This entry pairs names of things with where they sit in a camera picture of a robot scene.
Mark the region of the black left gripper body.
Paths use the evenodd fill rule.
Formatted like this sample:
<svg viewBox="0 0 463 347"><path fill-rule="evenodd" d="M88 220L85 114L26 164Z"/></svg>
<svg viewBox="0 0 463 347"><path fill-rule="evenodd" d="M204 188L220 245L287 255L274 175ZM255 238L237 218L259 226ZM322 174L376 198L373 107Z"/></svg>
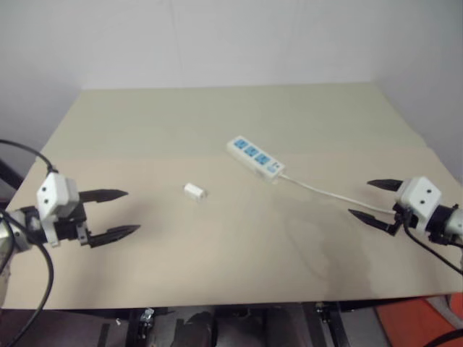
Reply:
<svg viewBox="0 0 463 347"><path fill-rule="evenodd" d="M54 223L58 240L77 240L81 246L89 245L90 234L87 226L87 215L84 205L79 203L71 214L59 218Z"/></svg>

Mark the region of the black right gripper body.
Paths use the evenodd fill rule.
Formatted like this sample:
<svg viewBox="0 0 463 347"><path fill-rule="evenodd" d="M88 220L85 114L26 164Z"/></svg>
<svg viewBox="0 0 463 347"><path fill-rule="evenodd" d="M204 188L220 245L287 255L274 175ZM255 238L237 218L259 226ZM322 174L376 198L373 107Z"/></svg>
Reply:
<svg viewBox="0 0 463 347"><path fill-rule="evenodd" d="M408 228L416 228L417 216L412 212L409 207L402 207L397 202L393 206L394 224L388 224L386 233L391 236L395 236L401 226L407 223Z"/></svg>

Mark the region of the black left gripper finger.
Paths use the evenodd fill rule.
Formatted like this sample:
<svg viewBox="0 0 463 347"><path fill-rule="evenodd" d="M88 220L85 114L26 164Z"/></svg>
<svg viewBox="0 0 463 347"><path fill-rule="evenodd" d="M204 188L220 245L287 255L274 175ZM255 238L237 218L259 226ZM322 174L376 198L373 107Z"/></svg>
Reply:
<svg viewBox="0 0 463 347"><path fill-rule="evenodd" d="M94 189L79 193L82 203L86 202L108 202L127 196L128 193L120 189Z"/></svg>
<svg viewBox="0 0 463 347"><path fill-rule="evenodd" d="M108 229L105 233L95 236L88 235L88 245L91 248L101 247L110 243L114 243L134 233L140 225L118 226Z"/></svg>

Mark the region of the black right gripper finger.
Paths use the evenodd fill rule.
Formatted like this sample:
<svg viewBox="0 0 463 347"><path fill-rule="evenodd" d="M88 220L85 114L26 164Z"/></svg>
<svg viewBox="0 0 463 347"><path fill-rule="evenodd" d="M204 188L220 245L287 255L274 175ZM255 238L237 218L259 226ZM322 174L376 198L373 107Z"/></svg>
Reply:
<svg viewBox="0 0 463 347"><path fill-rule="evenodd" d="M395 231L393 225L385 223L381 220L376 219L373 215L364 213L359 210L348 209L348 211L357 219L362 221L364 224L367 224L373 228L377 228L378 230L384 231L389 235L394 236Z"/></svg>
<svg viewBox="0 0 463 347"><path fill-rule="evenodd" d="M397 179L374 179L367 182L368 185L390 192L398 192L403 184L402 180Z"/></svg>

